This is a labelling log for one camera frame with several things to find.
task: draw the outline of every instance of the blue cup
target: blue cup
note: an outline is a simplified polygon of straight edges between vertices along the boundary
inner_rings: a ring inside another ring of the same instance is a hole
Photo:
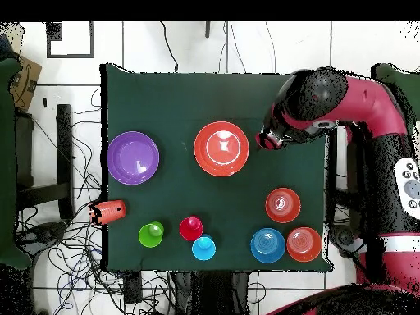
[[[201,235],[193,242],[193,255],[200,261],[207,261],[216,253],[216,245],[210,235]]]
[[[251,252],[261,263],[278,261],[285,253],[285,238],[274,228],[262,228],[251,239]]]

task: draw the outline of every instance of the plastic cup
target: plastic cup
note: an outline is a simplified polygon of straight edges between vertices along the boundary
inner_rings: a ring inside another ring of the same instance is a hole
[[[203,233],[203,223],[196,216],[186,217],[180,224],[180,234],[185,240],[196,240]]]
[[[158,246],[163,238],[163,226],[160,222],[150,222],[140,228],[139,242],[146,248]]]
[[[321,249],[321,236],[312,228],[295,228],[287,237],[287,252],[296,261],[312,261],[319,255]]]
[[[216,245],[210,235],[201,235],[193,242],[193,255],[200,261],[207,261],[216,253]]]
[[[97,225],[106,225],[126,215],[126,206],[122,200],[110,200],[109,202],[91,203],[89,205],[90,222]]]
[[[291,189],[274,189],[266,199],[267,215],[275,222],[292,222],[300,212],[299,196]]]
[[[251,253],[261,263],[276,262],[285,253],[285,238],[278,230],[262,228],[251,239]]]

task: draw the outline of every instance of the dark green table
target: dark green table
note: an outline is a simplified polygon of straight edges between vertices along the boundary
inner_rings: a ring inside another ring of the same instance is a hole
[[[107,140],[136,130],[150,136],[160,152],[156,174],[142,185],[122,185],[108,175],[108,198],[123,199],[127,206],[126,217],[109,224],[104,234],[108,269],[331,270],[321,254],[300,263],[286,252],[278,262],[264,264],[249,248],[253,234],[265,226],[285,238],[298,226],[322,234],[325,139],[271,152],[258,150],[253,139],[287,75],[131,74],[104,67],[108,130],[103,151]],[[248,137],[249,159],[233,176],[210,176],[194,159],[195,136],[212,121],[235,123]],[[302,203],[288,224],[272,221],[264,207],[267,195],[282,186],[297,192]],[[216,255],[209,261],[196,260],[192,242],[180,236],[179,224],[191,214],[215,240]],[[161,244],[148,249],[138,233],[151,221],[160,221],[165,232]]]

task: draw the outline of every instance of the white control panel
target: white control panel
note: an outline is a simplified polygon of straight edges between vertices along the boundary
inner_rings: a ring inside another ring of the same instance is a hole
[[[399,199],[407,214],[420,220],[420,180],[417,163],[409,157],[401,158],[394,166]]]

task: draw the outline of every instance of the red plate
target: red plate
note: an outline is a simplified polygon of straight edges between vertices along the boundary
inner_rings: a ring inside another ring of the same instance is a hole
[[[312,261],[319,255],[321,249],[321,236],[312,228],[296,228],[287,237],[287,252],[296,261]]]
[[[213,176],[230,176],[239,171],[249,154],[248,139],[236,125],[213,122],[197,134],[194,156],[199,166]]]
[[[299,196],[287,188],[274,189],[266,199],[267,215],[275,222],[293,221],[300,212]]]

